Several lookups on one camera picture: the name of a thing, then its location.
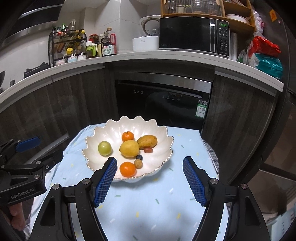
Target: yellow fruit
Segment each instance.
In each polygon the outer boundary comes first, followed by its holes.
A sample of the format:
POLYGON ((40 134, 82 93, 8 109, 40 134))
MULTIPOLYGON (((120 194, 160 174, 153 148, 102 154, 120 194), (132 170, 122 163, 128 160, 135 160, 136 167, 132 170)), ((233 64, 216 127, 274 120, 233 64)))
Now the yellow fruit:
POLYGON ((157 145, 157 138, 153 135, 142 136, 137 140, 140 149, 144 149, 144 147, 155 147, 157 145))
POLYGON ((135 157, 139 154, 139 144, 134 140, 128 140, 121 144, 119 151, 125 157, 135 157))

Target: soy sauce bottle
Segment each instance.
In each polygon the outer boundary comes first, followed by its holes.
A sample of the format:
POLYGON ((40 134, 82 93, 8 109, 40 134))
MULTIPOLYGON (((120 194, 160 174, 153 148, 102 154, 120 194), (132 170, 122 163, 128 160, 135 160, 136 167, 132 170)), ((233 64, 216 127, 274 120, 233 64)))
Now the soy sauce bottle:
POLYGON ((104 32, 103 40, 103 56, 110 56, 116 54, 116 35, 112 31, 112 28, 107 28, 104 32))

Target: dishwasher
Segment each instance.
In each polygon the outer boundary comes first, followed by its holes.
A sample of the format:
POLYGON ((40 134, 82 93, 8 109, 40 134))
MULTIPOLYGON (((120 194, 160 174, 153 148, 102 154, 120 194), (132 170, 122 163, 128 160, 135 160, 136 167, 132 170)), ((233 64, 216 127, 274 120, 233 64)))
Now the dishwasher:
POLYGON ((162 126, 202 130, 212 83, 187 77, 140 73, 115 73, 119 116, 140 115, 162 126))

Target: range hood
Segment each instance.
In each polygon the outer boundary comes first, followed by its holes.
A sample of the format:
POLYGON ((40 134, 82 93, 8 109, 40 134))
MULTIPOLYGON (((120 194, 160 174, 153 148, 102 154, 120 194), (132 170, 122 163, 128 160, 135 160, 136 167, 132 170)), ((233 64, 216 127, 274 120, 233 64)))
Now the range hood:
POLYGON ((51 29, 55 26, 65 0, 36 0, 19 17, 1 48, 29 34, 51 29))

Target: plastic bag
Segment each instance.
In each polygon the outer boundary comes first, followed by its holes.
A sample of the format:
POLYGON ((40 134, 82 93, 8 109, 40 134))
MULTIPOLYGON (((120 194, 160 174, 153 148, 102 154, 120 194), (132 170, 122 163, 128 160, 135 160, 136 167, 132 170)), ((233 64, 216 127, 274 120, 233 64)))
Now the plastic bag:
POLYGON ((259 32, 262 34, 264 31, 264 22, 262 21, 259 13, 254 9, 253 6, 252 6, 252 12, 253 12, 254 19, 255 19, 256 32, 259 32))
POLYGON ((237 57, 237 62, 249 65, 249 57, 245 50, 240 52, 239 56, 237 57))
POLYGON ((261 53, 277 58, 281 53, 281 50, 278 45, 270 42, 266 38, 255 36, 248 46, 249 58, 251 58, 254 53, 261 53))
POLYGON ((249 59, 249 65, 271 75, 278 80, 280 80, 283 75, 283 67, 281 62, 275 57, 254 53, 249 59))

